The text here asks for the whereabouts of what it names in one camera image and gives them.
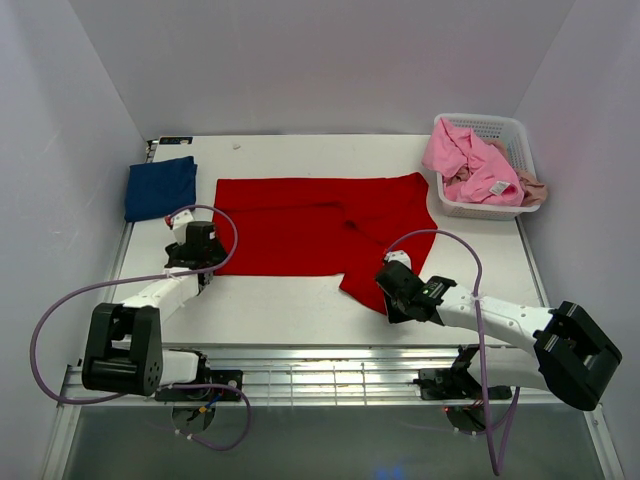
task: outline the white table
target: white table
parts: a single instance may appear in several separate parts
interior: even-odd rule
[[[394,177],[420,171],[430,184],[428,208],[443,230],[466,239],[485,267],[481,292],[539,305],[534,277],[515,221],[457,219],[443,215],[435,176],[420,159],[428,136],[296,135],[194,137],[190,145],[160,145],[154,161],[193,155],[198,203],[213,205],[218,178]],[[209,211],[196,212],[209,220]],[[173,235],[162,219],[133,226],[120,278],[158,273]],[[475,263],[449,238],[439,237],[422,278],[442,275],[471,287]],[[163,326],[166,343],[260,346],[431,346],[477,342],[477,335],[435,324],[390,325],[338,288],[330,277],[222,276]],[[115,300],[142,284],[117,288]]]

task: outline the folded blue towel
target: folded blue towel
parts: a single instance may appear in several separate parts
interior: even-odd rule
[[[196,203],[197,169],[193,157],[131,165],[124,219],[161,218]]]

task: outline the robotic arm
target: robotic arm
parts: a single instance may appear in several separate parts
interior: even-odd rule
[[[82,368],[90,390],[149,396],[172,383],[205,382],[203,355],[163,350],[161,324],[189,299],[199,295],[213,273],[175,276],[218,265],[227,253],[212,222],[194,221],[189,211],[166,219],[176,242],[166,247],[167,278],[151,283],[120,303],[101,303],[91,316]],[[114,342],[130,340],[129,348]]]
[[[402,251],[389,253],[385,261],[376,282],[390,323],[430,321],[477,331],[470,290],[437,276],[424,283]],[[622,355],[582,307],[570,302],[557,309],[528,307],[491,297],[482,297],[480,305],[485,333],[517,347],[487,348],[493,385],[548,390],[577,409],[596,408]],[[477,352],[477,346],[461,348],[450,369],[420,383],[437,398],[478,398]]]

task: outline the red towel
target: red towel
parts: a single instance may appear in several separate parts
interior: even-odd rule
[[[218,180],[215,206],[238,227],[238,249],[222,275],[324,276],[344,273],[340,289],[385,312],[374,276],[384,250],[405,233],[437,228],[427,211],[428,185],[399,178],[272,178]],[[214,218],[227,248],[228,223]],[[433,235],[404,242],[420,273]]]

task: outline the white plastic basket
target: white plastic basket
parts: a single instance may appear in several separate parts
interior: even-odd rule
[[[507,117],[494,117],[491,115],[472,115],[468,113],[442,113],[438,115],[433,124],[437,124],[440,118],[448,119],[456,127],[471,127],[480,138],[496,138],[507,147],[512,167],[526,170],[534,176],[536,170],[533,167],[531,149],[524,126],[517,120]],[[445,215],[450,217],[484,218],[488,220],[511,220],[523,212],[535,212],[540,205],[532,207],[497,207],[494,205],[481,205],[474,203],[452,202],[444,196],[444,181],[442,174],[438,173],[438,197],[442,202]]]

